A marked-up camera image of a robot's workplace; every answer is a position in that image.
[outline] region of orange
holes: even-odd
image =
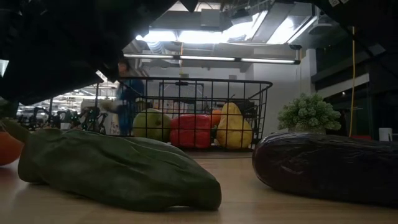
[[[5,131],[0,131],[0,166],[16,161],[21,155],[24,144]]]
[[[218,125],[221,120],[221,110],[213,110],[211,112],[211,127],[214,127],[215,125]]]

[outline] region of wooden table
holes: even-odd
[[[187,208],[140,213],[113,208],[47,186],[29,185],[19,180],[15,162],[0,168],[0,223],[398,223],[397,210],[390,208],[276,192],[257,180],[250,158],[220,159],[224,155],[198,153],[193,156],[201,157],[197,161],[222,186],[223,203],[217,212]]]

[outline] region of eggplant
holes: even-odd
[[[311,133],[273,134],[252,156],[266,185],[328,200],[398,205],[398,144]]]

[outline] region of red bell pepper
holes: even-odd
[[[173,146],[200,149],[211,146],[211,122],[208,115],[181,115],[172,120],[171,129],[170,141]]]

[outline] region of yellow pear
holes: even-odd
[[[251,126],[243,119],[238,106],[234,103],[225,104],[217,127],[215,143],[227,149],[245,149],[249,147],[251,141]]]

